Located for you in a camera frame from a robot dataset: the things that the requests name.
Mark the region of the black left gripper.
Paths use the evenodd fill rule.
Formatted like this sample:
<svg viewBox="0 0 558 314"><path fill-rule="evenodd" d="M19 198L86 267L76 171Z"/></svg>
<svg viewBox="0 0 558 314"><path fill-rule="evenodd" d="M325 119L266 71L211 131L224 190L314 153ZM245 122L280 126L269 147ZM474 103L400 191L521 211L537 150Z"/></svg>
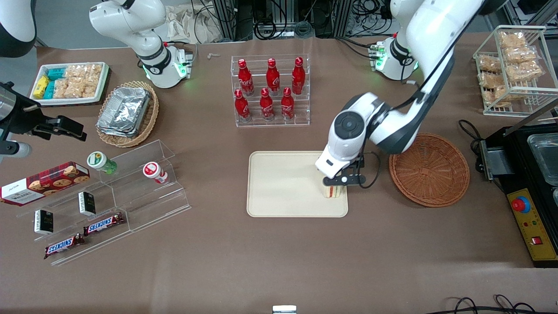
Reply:
<svg viewBox="0 0 558 314"><path fill-rule="evenodd" d="M322 183L326 187L364 185L366 177L361 174L361 167L364 167L364 165L364 156L357 157L347 167L338 171L333 178L323 177Z"/></svg>

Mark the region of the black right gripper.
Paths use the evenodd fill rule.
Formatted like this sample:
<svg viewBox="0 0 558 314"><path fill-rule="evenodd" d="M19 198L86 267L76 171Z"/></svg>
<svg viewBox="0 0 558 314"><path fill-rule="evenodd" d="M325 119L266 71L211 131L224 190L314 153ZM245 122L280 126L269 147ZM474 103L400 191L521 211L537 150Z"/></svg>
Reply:
<svg viewBox="0 0 558 314"><path fill-rule="evenodd" d="M51 119L53 126L48 126ZM26 112L22 105L8 104L8 133L28 134L50 140L52 136L64 136L86 141L87 133L83 125L66 116L58 115L51 118L42 113L41 109Z"/></svg>

